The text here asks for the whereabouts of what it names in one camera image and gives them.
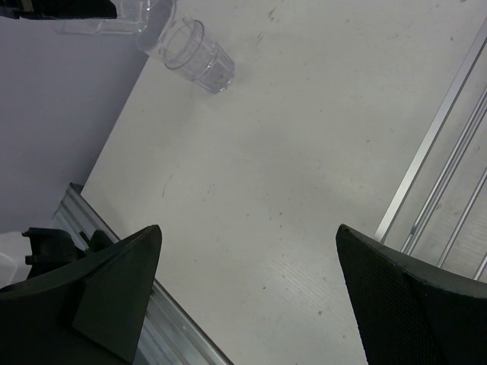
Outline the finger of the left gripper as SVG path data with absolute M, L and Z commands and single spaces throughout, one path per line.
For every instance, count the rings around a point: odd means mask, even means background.
M 110 0 L 1 0 L 6 18 L 117 18 Z

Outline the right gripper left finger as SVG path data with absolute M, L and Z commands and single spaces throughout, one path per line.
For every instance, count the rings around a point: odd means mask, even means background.
M 131 364 L 162 246 L 148 226 L 1 290 L 3 364 Z

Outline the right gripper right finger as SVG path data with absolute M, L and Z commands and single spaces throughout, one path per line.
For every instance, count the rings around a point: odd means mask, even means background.
M 336 248 L 369 364 L 484 364 L 486 285 L 342 224 Z

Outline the clear glass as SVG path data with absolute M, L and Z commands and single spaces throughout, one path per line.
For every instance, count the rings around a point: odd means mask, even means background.
M 115 1 L 114 19 L 56 21 L 53 29 L 62 35 L 133 37 L 137 47 L 149 52 L 159 43 L 177 12 L 174 0 Z
M 161 55 L 169 70 L 212 94 L 226 90 L 235 76 L 234 61 L 204 24 L 191 17 L 183 17 L 166 33 Z

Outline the clear glass front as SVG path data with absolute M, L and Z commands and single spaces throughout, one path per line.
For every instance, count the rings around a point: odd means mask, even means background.
M 161 55 L 169 70 L 212 94 L 226 90 L 235 76 L 234 61 L 204 24 L 191 17 L 183 17 L 166 33 Z

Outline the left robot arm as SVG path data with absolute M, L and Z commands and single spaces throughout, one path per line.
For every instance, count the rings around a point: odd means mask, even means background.
M 34 21 L 114 19 L 111 1 L 2 1 L 1 16 Z M 1 287 L 26 281 L 82 256 L 69 233 L 31 227 L 1 235 Z

